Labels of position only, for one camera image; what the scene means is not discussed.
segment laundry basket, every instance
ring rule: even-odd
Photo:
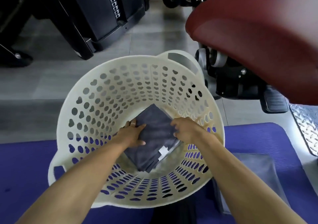
[[[169,53],[127,56],[95,67],[75,84],[58,118],[58,151],[49,167],[50,185],[56,181],[56,166],[69,170],[153,103],[173,118],[191,117],[224,144],[221,115],[197,62],[183,51],[170,53],[193,61],[197,72],[171,60]],[[138,172],[122,154],[92,207],[166,205],[193,194],[211,177],[200,151],[192,144],[181,143],[150,173]]]

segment gray floor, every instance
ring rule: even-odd
[[[170,49],[194,55],[198,44],[185,32],[192,9],[168,9],[162,0],[151,0],[150,7],[129,33],[88,61],[77,57],[49,20],[31,18],[14,48],[32,55],[34,63],[23,69],[0,70],[0,143],[55,139],[59,110],[67,93],[85,73],[105,61],[157,55]],[[317,158],[308,152],[290,112],[265,114],[256,100],[220,99],[217,105],[224,125],[274,122],[282,126],[318,193]]]

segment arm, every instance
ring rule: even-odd
[[[237,223],[306,223],[215,135],[189,117],[174,119],[171,125],[179,131],[178,139],[198,147]]]
[[[51,185],[16,224],[79,224],[90,210],[119,155],[127,148],[144,145],[138,136],[145,125],[127,122],[104,146],[75,164]]]

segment black pedal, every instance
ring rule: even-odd
[[[286,113],[289,110],[286,98],[269,85],[260,97],[260,104],[264,113]]]

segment gray folded cloth on mat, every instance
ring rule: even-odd
[[[245,166],[247,166],[254,174],[256,174],[262,181],[264,181],[282,200],[289,205],[284,190],[280,184],[276,174],[273,159],[267,154],[243,154],[234,153]],[[217,205],[219,210],[224,214],[231,214],[225,199],[217,188],[217,183],[213,178],[214,194],[216,196]]]
[[[159,162],[159,150],[163,146],[170,150],[179,140],[173,136],[176,130],[170,126],[172,119],[155,104],[141,112],[136,121],[137,126],[146,124],[139,135],[139,139],[145,141],[146,145],[128,148],[124,153],[135,164],[137,170],[149,173]]]

